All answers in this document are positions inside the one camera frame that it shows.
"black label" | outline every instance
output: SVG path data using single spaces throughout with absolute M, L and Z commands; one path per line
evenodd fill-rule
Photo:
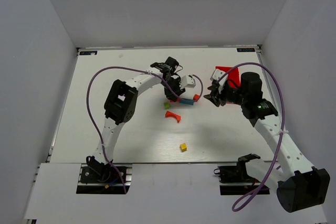
M 79 55 L 96 55 L 97 51 L 82 51 L 79 52 Z
M 237 52 L 255 52 L 254 48 L 237 48 Z

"wall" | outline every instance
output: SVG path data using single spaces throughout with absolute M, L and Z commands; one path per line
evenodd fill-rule
M 323 205 L 336 223 L 336 0 L 287 0 L 263 49 L 263 62 L 281 84 L 286 125 L 318 168 L 330 173 Z
M 286 0 L 51 0 L 76 47 L 261 44 Z
M 0 0 L 0 216 L 17 224 L 76 59 L 50 0 Z

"yellow cube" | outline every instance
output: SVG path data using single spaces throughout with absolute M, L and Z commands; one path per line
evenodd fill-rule
M 187 150 L 187 145 L 185 143 L 180 144 L 180 149 L 182 152 L 185 152 Z

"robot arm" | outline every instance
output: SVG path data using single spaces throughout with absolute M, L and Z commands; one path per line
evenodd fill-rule
M 196 82 L 192 76 L 175 74 L 179 63 L 168 57 L 164 63 L 154 63 L 147 70 L 148 73 L 140 74 L 128 81 L 116 80 L 104 104 L 105 123 L 102 131 L 106 157 L 113 160 L 113 151 L 121 129 L 134 115 L 137 98 L 147 89 L 162 83 L 163 78 L 171 89 L 181 95 L 185 88 L 193 88 Z M 169 100 L 176 101 L 177 97 L 165 87 L 164 93 Z M 109 172 L 110 166 L 106 165 L 102 145 L 98 144 L 94 154 L 87 157 L 87 165 L 101 178 Z
M 226 102 L 238 104 L 243 115 L 252 126 L 263 136 L 270 149 L 275 152 L 281 132 L 281 120 L 274 106 L 263 99 L 262 81 L 257 73 L 246 72 L 241 76 L 240 87 L 231 88 L 230 80 L 217 80 L 223 75 L 215 70 L 211 80 L 209 95 L 204 98 L 216 106 L 224 106 Z M 274 169 L 265 185 L 276 192 L 282 207 L 293 212 L 322 204 L 325 200 L 330 176 L 325 169 L 316 169 L 296 146 L 288 132 L 283 132 L 282 143 L 278 153 L 278 162 L 282 172 Z M 240 180 L 256 178 L 262 181 L 269 169 L 269 164 L 258 155 L 249 154 L 240 157 L 236 173 L 226 173 L 229 182 L 233 177 Z

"gray wall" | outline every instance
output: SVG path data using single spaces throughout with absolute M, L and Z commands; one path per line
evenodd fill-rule
M 336 0 L 287 0 L 263 45 L 263 59 L 281 84 L 286 125 L 331 184 L 323 205 L 336 223 Z
M 51 0 L 76 47 L 261 44 L 286 0 Z
M 0 218 L 21 223 L 76 49 L 50 0 L 0 0 Z

